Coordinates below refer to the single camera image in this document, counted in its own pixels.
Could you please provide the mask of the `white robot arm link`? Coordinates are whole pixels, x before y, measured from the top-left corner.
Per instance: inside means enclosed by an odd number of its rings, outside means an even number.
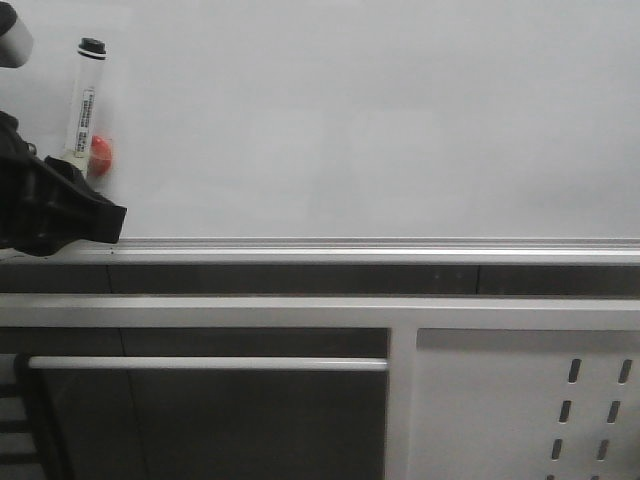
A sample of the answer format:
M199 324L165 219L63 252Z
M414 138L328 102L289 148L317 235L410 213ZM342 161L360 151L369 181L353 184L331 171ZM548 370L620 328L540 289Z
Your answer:
M2 68L17 69L30 58L34 40L15 8L1 2L0 64Z

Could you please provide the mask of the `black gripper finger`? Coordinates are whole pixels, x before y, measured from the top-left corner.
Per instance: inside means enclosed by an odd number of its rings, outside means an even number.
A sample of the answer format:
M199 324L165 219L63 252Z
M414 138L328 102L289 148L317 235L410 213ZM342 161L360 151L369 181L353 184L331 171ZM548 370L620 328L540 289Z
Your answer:
M64 221L74 239L116 244L127 209L116 205L91 188L82 172L71 163L47 156L44 164L55 176L45 205L59 221Z

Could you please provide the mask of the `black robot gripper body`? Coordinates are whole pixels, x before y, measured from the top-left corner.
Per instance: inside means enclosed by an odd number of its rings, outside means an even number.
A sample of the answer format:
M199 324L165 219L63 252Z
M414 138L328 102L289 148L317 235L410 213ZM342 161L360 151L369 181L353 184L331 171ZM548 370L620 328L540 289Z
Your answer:
M1 113L1 248L49 256L70 243L48 209L70 179L70 164L40 159L18 133L18 120Z

